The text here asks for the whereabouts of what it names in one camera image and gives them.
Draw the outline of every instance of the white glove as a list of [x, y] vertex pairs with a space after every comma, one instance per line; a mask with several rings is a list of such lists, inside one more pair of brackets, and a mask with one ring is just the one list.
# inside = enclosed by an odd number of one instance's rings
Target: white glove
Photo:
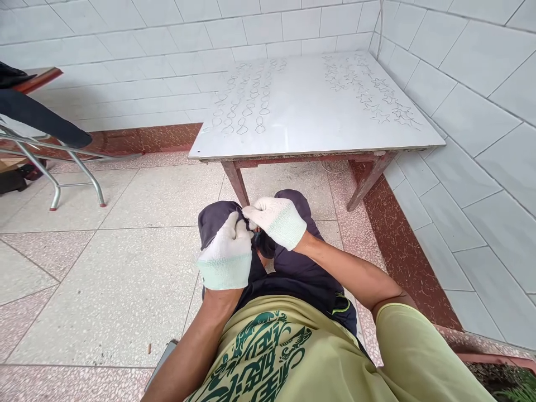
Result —
[[216, 236], [197, 259], [207, 289], [243, 289], [251, 267], [251, 238], [244, 220], [231, 212]]
[[242, 213], [287, 250], [298, 245], [307, 229], [307, 224], [288, 198], [262, 197], [253, 205], [244, 207]]

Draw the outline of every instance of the green graphic print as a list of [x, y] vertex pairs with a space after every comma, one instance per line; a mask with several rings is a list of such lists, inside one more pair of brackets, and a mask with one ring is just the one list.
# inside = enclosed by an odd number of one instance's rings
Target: green graphic print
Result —
[[222, 364], [187, 401], [274, 401], [290, 370], [302, 361], [311, 334], [309, 328], [288, 323], [280, 311], [259, 314], [240, 331]]

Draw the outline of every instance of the wooden table leg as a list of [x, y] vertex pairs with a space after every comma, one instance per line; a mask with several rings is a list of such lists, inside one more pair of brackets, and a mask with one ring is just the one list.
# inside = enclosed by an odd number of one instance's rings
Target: wooden table leg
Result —
[[378, 157], [374, 162], [370, 173], [363, 177], [360, 182], [357, 184], [356, 191], [354, 192], [352, 198], [346, 205], [346, 210], [351, 212], [356, 209], [357, 205], [361, 200], [366, 196], [369, 190], [372, 188], [374, 183], [380, 178], [384, 170], [389, 166], [389, 163], [396, 156], [395, 152], [386, 152], [384, 155]]
[[222, 166], [242, 207], [249, 205], [250, 201], [247, 199], [246, 186], [244, 185], [244, 179], [242, 178], [240, 169], [235, 166], [233, 161], [222, 162]]

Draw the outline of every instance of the terrazzo floor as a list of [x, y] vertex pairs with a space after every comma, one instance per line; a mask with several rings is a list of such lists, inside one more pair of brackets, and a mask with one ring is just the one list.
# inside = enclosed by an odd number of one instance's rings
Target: terrazzo floor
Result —
[[[49, 212], [45, 178], [0, 197], [0, 401], [139, 401], [167, 343], [200, 308], [197, 215], [236, 200], [220, 164], [162, 152], [88, 167], [106, 208], [84, 186], [63, 189]], [[71, 164], [51, 172], [60, 183], [84, 180]], [[346, 211], [349, 171], [276, 164], [243, 178], [250, 200], [301, 191], [327, 242], [385, 270], [365, 207]], [[371, 314], [356, 307], [358, 336], [380, 365]]]

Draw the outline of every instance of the white tiled wall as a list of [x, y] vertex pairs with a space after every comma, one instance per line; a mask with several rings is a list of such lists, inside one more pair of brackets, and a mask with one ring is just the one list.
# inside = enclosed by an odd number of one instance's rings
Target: white tiled wall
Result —
[[236, 61], [368, 49], [379, 0], [346, 3], [0, 0], [0, 60], [61, 68], [32, 96], [88, 131], [201, 122]]
[[465, 330], [536, 350], [536, 1], [383, 9], [379, 62], [447, 143], [387, 182]]

